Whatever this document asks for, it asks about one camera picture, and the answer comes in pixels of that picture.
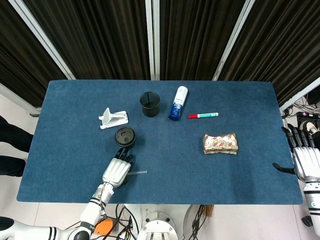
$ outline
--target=marker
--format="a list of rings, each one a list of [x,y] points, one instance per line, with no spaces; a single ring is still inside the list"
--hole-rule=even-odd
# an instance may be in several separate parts
[[[200,118],[210,118],[210,117],[218,117],[218,112],[212,112],[212,113],[203,113],[203,114],[191,114],[188,116],[190,119],[200,119]]]

